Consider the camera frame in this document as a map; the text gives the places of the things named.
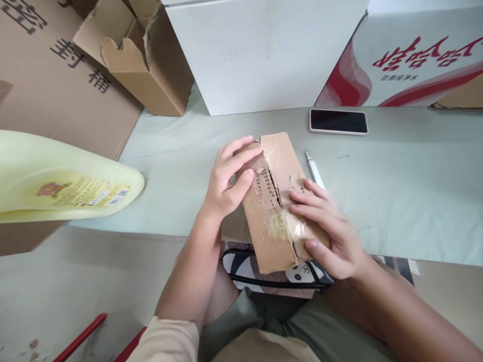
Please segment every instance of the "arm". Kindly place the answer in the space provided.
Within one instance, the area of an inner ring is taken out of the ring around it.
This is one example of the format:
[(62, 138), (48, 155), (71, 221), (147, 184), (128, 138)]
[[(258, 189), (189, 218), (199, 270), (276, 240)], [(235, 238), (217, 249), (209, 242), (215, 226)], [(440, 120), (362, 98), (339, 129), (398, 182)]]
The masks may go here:
[(314, 195), (292, 192), (301, 205), (291, 210), (318, 222), (332, 242), (331, 249), (317, 240), (305, 246), (329, 274), (347, 279), (371, 303), (371, 319), (399, 359), (483, 360), (469, 339), (364, 252), (357, 232), (325, 190), (308, 179), (305, 185)]
[(242, 201), (254, 172), (246, 170), (234, 186), (229, 180), (246, 162), (259, 155), (262, 148), (252, 148), (236, 156), (233, 153), (251, 140), (251, 136), (241, 138), (218, 152), (203, 206), (159, 299), (156, 308), (159, 318), (191, 321), (201, 331), (218, 265), (221, 222)]

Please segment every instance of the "white cardboard box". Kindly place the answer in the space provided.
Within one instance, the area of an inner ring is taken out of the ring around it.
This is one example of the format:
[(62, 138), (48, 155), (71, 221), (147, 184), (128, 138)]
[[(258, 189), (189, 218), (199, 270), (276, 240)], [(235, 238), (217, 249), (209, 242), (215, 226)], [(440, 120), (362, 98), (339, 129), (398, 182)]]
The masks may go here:
[(165, 0), (209, 113), (310, 107), (369, 0)]
[(372, 0), (316, 106), (429, 106), (483, 73), (483, 1)]

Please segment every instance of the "product label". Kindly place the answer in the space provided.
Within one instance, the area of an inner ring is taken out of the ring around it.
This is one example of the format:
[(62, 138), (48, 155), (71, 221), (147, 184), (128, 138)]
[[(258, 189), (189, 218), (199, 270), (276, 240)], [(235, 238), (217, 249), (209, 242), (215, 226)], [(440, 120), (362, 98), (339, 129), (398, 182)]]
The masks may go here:
[(118, 204), (130, 188), (129, 185), (80, 175), (68, 182), (43, 184), (35, 196), (49, 198), (55, 206), (109, 207)]

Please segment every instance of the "hand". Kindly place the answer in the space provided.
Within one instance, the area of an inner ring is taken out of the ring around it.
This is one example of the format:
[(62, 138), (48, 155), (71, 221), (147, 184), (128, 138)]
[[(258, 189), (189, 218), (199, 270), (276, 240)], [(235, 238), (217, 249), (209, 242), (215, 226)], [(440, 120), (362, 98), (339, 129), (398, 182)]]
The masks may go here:
[(362, 249), (356, 230), (327, 191), (312, 180), (306, 179), (304, 183), (313, 194), (292, 191), (290, 197), (300, 205), (292, 205), (290, 210), (317, 222), (329, 234), (332, 243), (329, 249), (318, 240), (307, 240), (305, 247), (333, 277), (361, 276), (370, 257)]
[(240, 138), (224, 146), (216, 155), (215, 166), (211, 171), (210, 184), (202, 209), (215, 215), (220, 221), (238, 207), (252, 185), (254, 178), (252, 169), (245, 170), (235, 185), (230, 182), (230, 178), (235, 172), (252, 158), (262, 153), (262, 148), (257, 147), (233, 156), (234, 152), (252, 140), (253, 136)]

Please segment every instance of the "fingernail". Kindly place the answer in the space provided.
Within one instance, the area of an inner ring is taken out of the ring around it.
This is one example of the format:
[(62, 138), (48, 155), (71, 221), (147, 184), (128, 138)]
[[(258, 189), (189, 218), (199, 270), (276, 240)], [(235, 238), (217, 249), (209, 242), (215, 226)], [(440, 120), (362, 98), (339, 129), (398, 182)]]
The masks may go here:
[(317, 242), (315, 240), (307, 240), (307, 242), (305, 243), (305, 247), (307, 249), (314, 249), (317, 247)]

